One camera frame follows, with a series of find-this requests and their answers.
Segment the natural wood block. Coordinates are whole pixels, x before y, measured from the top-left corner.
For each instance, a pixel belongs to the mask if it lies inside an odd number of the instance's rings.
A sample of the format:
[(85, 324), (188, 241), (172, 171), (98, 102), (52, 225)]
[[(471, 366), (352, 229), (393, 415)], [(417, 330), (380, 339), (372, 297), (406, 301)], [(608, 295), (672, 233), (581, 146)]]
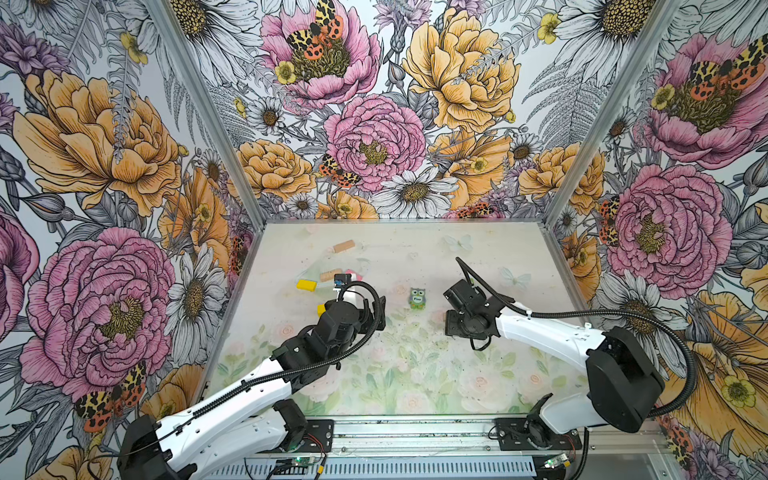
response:
[(347, 240), (341, 243), (338, 243), (332, 247), (332, 250), (334, 253), (341, 253), (347, 250), (350, 250), (356, 246), (355, 242), (353, 240)]
[(341, 269), (334, 269), (322, 272), (319, 276), (320, 282), (328, 282), (333, 281), (336, 275), (343, 274), (343, 271)]

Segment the yellow long wood block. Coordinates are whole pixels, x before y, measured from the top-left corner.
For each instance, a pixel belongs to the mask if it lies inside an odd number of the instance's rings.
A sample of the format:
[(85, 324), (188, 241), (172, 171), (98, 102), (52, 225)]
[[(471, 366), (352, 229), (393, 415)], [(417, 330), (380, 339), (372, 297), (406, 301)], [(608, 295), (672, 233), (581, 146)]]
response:
[(314, 292), (317, 288), (317, 282), (312, 280), (300, 279), (297, 281), (296, 288), (302, 291)]

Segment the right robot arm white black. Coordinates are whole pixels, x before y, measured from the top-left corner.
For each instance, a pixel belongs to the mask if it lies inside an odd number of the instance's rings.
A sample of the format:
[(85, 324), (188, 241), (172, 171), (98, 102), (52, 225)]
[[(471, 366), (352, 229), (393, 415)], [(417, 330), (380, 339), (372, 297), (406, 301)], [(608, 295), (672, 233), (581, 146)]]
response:
[(554, 435), (583, 427), (612, 426), (635, 433), (651, 414), (664, 381), (637, 339), (626, 329), (601, 331), (552, 318), (539, 318), (509, 297), (488, 298), (460, 280), (444, 292), (451, 305), (445, 333), (470, 342), (513, 340), (576, 368), (588, 390), (568, 397), (544, 395), (527, 414), (523, 431), (544, 445)]

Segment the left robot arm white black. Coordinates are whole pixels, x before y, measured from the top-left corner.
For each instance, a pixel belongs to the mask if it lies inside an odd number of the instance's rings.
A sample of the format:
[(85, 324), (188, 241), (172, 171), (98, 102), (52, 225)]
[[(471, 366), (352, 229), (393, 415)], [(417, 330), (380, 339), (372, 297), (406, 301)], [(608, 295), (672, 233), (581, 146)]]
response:
[(285, 340), (257, 367), (212, 396), (125, 434), (123, 479), (204, 479), (262, 452), (291, 452), (307, 430), (293, 395), (355, 354), (386, 326), (386, 299), (364, 281), (337, 286), (316, 323)]

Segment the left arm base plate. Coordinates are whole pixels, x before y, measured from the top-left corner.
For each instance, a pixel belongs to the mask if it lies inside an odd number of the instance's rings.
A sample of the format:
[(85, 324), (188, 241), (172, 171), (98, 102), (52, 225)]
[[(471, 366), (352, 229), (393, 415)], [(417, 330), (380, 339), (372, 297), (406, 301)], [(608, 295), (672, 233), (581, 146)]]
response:
[(330, 418), (309, 419), (301, 436), (289, 434), (282, 444), (268, 453), (330, 453), (334, 429), (335, 421)]

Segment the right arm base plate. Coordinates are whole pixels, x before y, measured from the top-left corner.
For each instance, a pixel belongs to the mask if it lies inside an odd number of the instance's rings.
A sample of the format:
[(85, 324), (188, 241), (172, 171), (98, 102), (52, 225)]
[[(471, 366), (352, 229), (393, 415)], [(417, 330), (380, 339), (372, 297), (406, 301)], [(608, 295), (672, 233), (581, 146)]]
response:
[(496, 418), (487, 437), (495, 440), (502, 451), (575, 452), (582, 448), (581, 437), (575, 430), (556, 434), (543, 423), (522, 416)]

